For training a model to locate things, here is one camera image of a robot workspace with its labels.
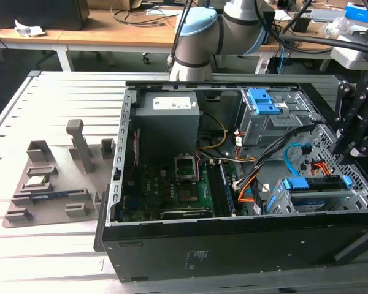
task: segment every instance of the motherboard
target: motherboard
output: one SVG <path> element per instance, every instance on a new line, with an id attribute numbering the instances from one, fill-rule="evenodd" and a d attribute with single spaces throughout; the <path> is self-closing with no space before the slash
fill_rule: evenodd
<path id="1" fill-rule="evenodd" d="M 187 157 L 138 167 L 125 186 L 120 219 L 141 222 L 231 216 L 235 212 L 231 190 L 237 177 L 235 166 L 198 160 L 193 173 L 194 157 Z"/>

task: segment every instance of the desk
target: desk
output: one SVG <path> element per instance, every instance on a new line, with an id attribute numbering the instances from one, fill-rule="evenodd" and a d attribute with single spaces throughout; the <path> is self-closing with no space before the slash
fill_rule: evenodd
<path id="1" fill-rule="evenodd" d="M 368 287 L 368 252 L 351 264 L 332 268 L 121 284 L 107 255 L 93 250 L 96 221 L 3 228 L 3 215 L 27 161 L 30 140 L 70 145 L 65 128 L 68 119 L 74 118 L 83 120 L 89 144 L 102 138 L 116 140 L 125 82 L 131 80 L 167 81 L 167 74 L 41 72 L 26 78 L 1 113 L 0 293 L 17 289 L 18 293 L 33 294 L 43 289 L 45 293 L 222 294 L 238 288 L 245 293 L 278 293 L 283 287 L 299 293 L 362 293 Z M 214 80 L 300 80 L 312 83 L 330 104 L 335 104 L 338 87 L 337 79 L 330 75 L 215 74 Z"/>
<path id="2" fill-rule="evenodd" d="M 146 14 L 128 20 L 142 21 L 154 19 L 156 16 Z M 174 40 L 175 18 L 164 21 L 165 25 L 155 28 L 137 28 L 115 21 L 109 10 L 90 10 L 90 19 L 82 31 L 47 30 L 46 35 L 24 38 L 13 29 L 0 29 L 0 38 L 9 48 L 57 51 L 61 67 L 64 71 L 73 70 L 74 66 L 69 51 L 106 51 L 106 52 L 150 52 L 169 53 Z M 315 35 L 320 24 L 310 23 L 309 33 Z M 300 48 L 319 50 L 327 48 L 323 45 L 303 43 Z M 272 41 L 263 45 L 251 56 L 259 56 L 257 74 L 266 72 L 268 62 L 278 50 L 278 43 Z M 308 55 L 293 52 L 291 58 L 329 59 L 329 53 Z"/>

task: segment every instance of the table surface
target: table surface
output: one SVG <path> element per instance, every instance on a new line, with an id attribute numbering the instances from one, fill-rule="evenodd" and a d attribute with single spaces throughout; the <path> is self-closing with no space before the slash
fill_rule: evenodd
<path id="1" fill-rule="evenodd" d="M 313 83 L 335 103 L 337 79 L 330 75 L 215 74 L 215 81 L 300 81 Z M 297 287 L 330 287 L 337 282 L 368 282 L 368 252 L 353 264 L 329 269 L 120 284 L 105 253 L 94 252 L 96 221 L 3 228 L 2 220 L 27 161 L 31 140 L 70 145 L 68 119 L 82 119 L 88 143 L 117 139 L 125 81 L 167 81 L 166 73 L 42 72 L 28 77 L 0 115 L 0 293 L 226 293 L 226 287 L 251 290 L 278 288 L 289 281 Z"/>
<path id="2" fill-rule="evenodd" d="M 142 14 L 130 15 L 128 21 L 144 21 L 158 18 Z M 163 21 L 164 26 L 153 28 L 138 28 L 119 23 L 114 20 L 109 10 L 90 10 L 89 20 L 82 31 L 46 30 L 46 35 L 25 38 L 13 29 L 0 29 L 0 38 L 5 42 L 22 43 L 60 43 L 77 45 L 116 45 L 134 47 L 171 47 L 174 40 L 176 19 L 172 17 Z M 307 36 L 318 36 L 322 24 L 310 23 Z M 277 41 L 271 39 L 270 44 L 262 45 L 260 51 L 277 51 Z M 305 50 L 321 50 L 324 45 L 302 43 L 299 48 Z"/>

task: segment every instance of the floor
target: floor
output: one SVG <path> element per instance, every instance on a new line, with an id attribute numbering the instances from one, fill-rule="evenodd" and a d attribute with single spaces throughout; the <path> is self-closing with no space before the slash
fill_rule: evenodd
<path id="1" fill-rule="evenodd" d="M 0 62 L 0 112 L 11 99 L 15 91 L 21 85 L 30 70 L 42 57 L 41 51 L 37 50 L 4 50 L 4 61 Z M 114 53 L 115 65 L 109 66 L 105 53 L 98 58 L 93 52 L 71 52 L 75 69 L 78 71 L 101 71 L 101 72 L 165 72 L 167 54 L 152 53 L 150 64 L 144 64 L 140 53 Z M 243 73 L 255 72 L 257 58 L 239 58 L 227 56 L 226 68 L 217 69 L 212 64 L 213 72 Z M 312 69 L 304 66 L 300 59 L 290 59 L 283 67 L 283 74 L 334 74 L 346 78 L 350 82 L 356 82 L 360 76 L 359 71 L 349 71 L 332 61 L 327 72 L 318 70 L 321 61 L 314 61 Z M 61 70 L 57 56 L 54 56 L 41 64 L 42 70 Z"/>

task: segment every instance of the metal slotted table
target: metal slotted table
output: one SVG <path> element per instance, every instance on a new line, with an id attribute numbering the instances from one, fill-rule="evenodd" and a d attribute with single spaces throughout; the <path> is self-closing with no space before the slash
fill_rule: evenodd
<path id="1" fill-rule="evenodd" d="M 312 83 L 334 106 L 338 81 L 329 75 L 216 74 L 216 81 Z M 125 81 L 166 81 L 165 73 L 31 72 L 0 115 L 0 293 L 368 293 L 368 252 L 353 263 L 235 276 L 119 283 L 105 253 L 93 250 L 96 221 L 2 227 L 31 140 L 70 145 L 65 126 L 82 119 L 89 144 L 117 139 Z"/>

